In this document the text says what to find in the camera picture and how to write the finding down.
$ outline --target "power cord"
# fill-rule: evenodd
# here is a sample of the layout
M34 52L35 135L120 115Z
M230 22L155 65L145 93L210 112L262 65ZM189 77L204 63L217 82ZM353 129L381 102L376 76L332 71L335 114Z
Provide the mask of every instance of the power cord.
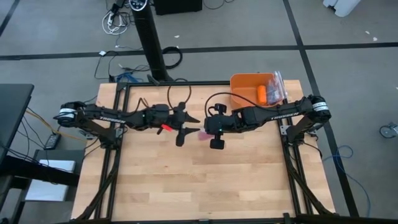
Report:
M231 3L231 2L233 2L233 1L235 1L235 0L230 0L230 1L223 0L223 3L221 3L221 5L218 6L218 7L208 7L208 6L206 5L206 3L205 3L205 0L203 0L203 5L204 5L206 8L208 8L208 9L214 10L214 9L219 9L219 8L223 7L225 3Z

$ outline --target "blue cable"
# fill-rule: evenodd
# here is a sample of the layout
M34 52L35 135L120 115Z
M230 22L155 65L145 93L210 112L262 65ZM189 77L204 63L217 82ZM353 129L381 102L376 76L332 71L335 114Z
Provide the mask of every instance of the blue cable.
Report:
M131 83L143 82L144 80L141 78L136 78L132 75L132 72L124 72L118 76L116 76L116 82L120 82L123 78L127 78Z
M339 150L340 150L341 148L348 148L348 149L351 151L351 154L350 154L349 156L342 156L342 155L340 155ZM349 158L351 158L353 155L354 155L353 149L352 149L350 146L343 145L343 146L340 146L339 148L337 148L337 151L336 151L336 154L335 154L335 155L329 156L329 157L325 158L325 159L322 160L322 161L325 162L325 161L327 161L328 159L330 159L330 158L332 158L332 157L340 157L340 158L349 159ZM341 170L343 173L345 173L345 174L347 175L347 177L349 177L351 180L355 181L355 182L362 188L363 192L365 192L366 200L368 201L368 210L367 210L367 212L366 212L366 217L369 218L369 216L370 216L370 214L371 214L371 199L369 198L368 192L365 190L365 188L362 186L362 184L359 183L359 181L357 181L354 177L352 177L352 176L350 176L349 174L347 174L347 173L344 171L344 169L341 167L341 165L340 165L337 161L336 161L336 163L337 163L337 166L340 168L340 170Z

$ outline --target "black box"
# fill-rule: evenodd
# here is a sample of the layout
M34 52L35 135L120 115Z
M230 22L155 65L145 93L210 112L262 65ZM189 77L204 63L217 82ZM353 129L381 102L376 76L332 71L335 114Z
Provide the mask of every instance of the black box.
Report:
M154 0L157 15L201 11L202 0Z

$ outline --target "pink object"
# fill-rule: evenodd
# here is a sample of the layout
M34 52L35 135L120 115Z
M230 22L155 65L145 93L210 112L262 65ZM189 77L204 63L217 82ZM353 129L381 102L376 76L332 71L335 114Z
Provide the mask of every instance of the pink object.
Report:
M207 140L207 139L211 139L212 137L213 137L212 135L206 134L206 132L204 132L204 131L199 131L198 132L199 141L204 141L204 140Z

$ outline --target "desk leg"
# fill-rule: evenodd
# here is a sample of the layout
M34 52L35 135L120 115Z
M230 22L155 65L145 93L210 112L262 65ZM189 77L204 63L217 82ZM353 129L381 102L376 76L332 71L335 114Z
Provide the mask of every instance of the desk leg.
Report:
M29 179L49 181L76 187L79 175L42 166L34 162L27 162L12 156L6 156L0 167L0 175L13 175Z

